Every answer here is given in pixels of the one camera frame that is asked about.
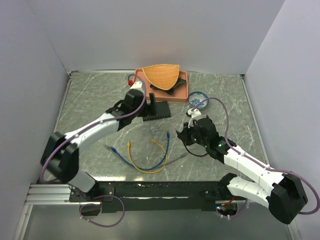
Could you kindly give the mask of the black network switch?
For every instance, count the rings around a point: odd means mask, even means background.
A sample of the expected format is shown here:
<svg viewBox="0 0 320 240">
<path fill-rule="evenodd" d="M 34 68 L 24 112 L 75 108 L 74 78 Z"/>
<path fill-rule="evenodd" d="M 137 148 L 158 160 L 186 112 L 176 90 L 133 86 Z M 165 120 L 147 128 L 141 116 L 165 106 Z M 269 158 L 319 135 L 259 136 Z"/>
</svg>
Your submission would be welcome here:
<svg viewBox="0 0 320 240">
<path fill-rule="evenodd" d="M 144 122 L 166 119 L 171 117 L 171 111 L 167 101 L 159 101 L 159 102 L 156 102 L 155 105 L 157 110 L 156 115 L 144 116 L 142 118 Z"/>
</svg>

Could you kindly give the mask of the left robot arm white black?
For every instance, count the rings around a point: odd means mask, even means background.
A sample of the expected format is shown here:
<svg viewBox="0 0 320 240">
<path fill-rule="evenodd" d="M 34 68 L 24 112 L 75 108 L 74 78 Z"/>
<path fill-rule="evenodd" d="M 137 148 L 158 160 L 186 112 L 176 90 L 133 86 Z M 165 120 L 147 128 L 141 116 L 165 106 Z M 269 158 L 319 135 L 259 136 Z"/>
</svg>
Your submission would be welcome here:
<svg viewBox="0 0 320 240">
<path fill-rule="evenodd" d="M 103 137 L 116 133 L 131 124 L 136 117 L 154 116 L 157 113 L 156 98 L 138 89 L 129 90 L 123 100 L 118 101 L 98 119 L 73 132 L 53 133 L 47 142 L 42 159 L 41 183 L 45 183 L 44 173 L 49 171 L 63 184 L 69 184 L 79 191 L 87 201 L 94 201 L 99 194 L 100 184 L 88 173 L 80 170 L 81 151 Z"/>
</svg>

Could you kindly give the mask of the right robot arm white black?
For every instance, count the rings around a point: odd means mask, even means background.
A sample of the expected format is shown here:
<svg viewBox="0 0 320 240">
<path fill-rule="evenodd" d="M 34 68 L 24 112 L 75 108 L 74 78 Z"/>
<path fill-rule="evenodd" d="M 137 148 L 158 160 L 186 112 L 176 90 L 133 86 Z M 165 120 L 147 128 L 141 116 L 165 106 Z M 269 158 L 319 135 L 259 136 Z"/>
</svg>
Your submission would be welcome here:
<svg viewBox="0 0 320 240">
<path fill-rule="evenodd" d="M 277 172 L 247 154 L 235 142 L 219 135 L 208 117 L 183 124 L 177 137 L 184 146 L 198 144 L 207 154 L 248 177 L 227 174 L 220 181 L 218 193 L 223 199 L 246 198 L 268 208 L 281 223 L 289 225 L 308 203 L 302 181 L 292 173 Z"/>
</svg>

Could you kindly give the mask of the salmon pink tray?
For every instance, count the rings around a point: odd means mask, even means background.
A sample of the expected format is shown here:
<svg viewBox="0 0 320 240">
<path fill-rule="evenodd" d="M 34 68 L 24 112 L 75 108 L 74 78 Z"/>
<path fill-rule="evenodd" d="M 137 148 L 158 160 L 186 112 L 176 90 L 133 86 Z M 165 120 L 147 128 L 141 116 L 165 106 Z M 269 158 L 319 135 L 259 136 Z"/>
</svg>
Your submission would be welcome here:
<svg viewBox="0 0 320 240">
<path fill-rule="evenodd" d="M 181 85 L 181 86 L 177 86 L 174 89 L 174 92 L 172 95 L 167 94 L 165 91 L 163 90 L 153 90 L 150 88 L 150 82 L 147 80 L 145 74 L 143 73 L 142 68 L 137 68 L 134 72 L 137 76 L 139 76 L 144 82 L 145 82 L 145 87 L 146 87 L 146 91 L 147 91 L 147 95 L 146 95 L 146 99 L 149 100 L 150 93 L 153 93 L 155 96 L 155 100 L 157 102 L 161 102 L 161 101 L 168 101 L 168 102 L 172 102 L 172 103 L 187 103 L 188 102 L 188 97 L 189 97 L 189 85 L 188 85 L 188 74 L 186 71 L 180 71 L 179 72 L 179 77 L 182 80 L 185 80 L 186 83 Z"/>
</svg>

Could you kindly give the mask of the orange woven basket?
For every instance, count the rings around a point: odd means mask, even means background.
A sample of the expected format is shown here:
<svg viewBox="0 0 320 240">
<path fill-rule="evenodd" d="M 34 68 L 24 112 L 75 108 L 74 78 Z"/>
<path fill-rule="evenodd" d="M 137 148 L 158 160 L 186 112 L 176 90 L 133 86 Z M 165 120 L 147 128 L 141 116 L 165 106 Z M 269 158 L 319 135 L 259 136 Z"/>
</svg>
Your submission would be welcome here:
<svg viewBox="0 0 320 240">
<path fill-rule="evenodd" d="M 156 64 L 143 67 L 146 79 L 161 90 L 170 90 L 178 81 L 180 66 L 178 64 Z"/>
</svg>

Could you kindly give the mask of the blue white ceramic bowl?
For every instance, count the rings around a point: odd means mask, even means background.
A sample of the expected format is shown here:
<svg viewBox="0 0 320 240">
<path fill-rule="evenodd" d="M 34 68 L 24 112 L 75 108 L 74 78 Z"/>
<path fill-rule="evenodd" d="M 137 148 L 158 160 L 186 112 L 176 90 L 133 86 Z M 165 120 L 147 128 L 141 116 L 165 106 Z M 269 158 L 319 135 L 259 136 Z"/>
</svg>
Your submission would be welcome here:
<svg viewBox="0 0 320 240">
<path fill-rule="evenodd" d="M 208 96 L 201 92 L 201 91 L 194 91 L 191 92 L 188 96 L 188 103 L 191 107 L 195 107 L 197 106 L 200 102 L 202 102 L 203 100 L 205 100 Z M 205 109 L 207 106 L 209 105 L 209 100 L 204 101 L 203 103 L 201 103 L 197 109 L 198 110 L 203 110 Z"/>
</svg>

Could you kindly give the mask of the black dish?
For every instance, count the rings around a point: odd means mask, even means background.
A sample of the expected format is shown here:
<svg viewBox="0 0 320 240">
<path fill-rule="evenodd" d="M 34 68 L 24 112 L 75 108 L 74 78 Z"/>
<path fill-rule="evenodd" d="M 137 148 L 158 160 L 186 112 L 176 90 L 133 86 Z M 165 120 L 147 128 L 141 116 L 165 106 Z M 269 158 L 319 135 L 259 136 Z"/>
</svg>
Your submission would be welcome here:
<svg viewBox="0 0 320 240">
<path fill-rule="evenodd" d="M 154 86 L 153 84 L 150 85 L 150 88 L 151 88 L 152 90 L 166 92 L 168 95 L 173 95 L 175 88 L 180 87 L 180 86 L 183 86 L 183 85 L 185 85 L 186 83 L 187 83 L 187 81 L 186 81 L 185 79 L 182 79 L 182 78 L 179 77 L 179 78 L 177 79 L 175 85 L 174 85 L 172 88 L 168 89 L 168 90 L 160 89 L 160 88 Z"/>
</svg>

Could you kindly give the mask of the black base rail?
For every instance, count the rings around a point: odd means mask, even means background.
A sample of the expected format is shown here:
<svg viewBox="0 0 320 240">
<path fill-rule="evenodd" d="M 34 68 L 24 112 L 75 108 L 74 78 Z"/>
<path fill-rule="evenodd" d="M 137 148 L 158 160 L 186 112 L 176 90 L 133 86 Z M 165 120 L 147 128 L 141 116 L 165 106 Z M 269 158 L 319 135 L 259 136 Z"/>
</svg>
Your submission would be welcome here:
<svg viewBox="0 0 320 240">
<path fill-rule="evenodd" d="M 98 189 L 73 189 L 71 203 L 101 204 L 102 213 L 118 211 L 215 211 L 218 202 L 233 198 L 218 181 L 101 181 Z"/>
</svg>

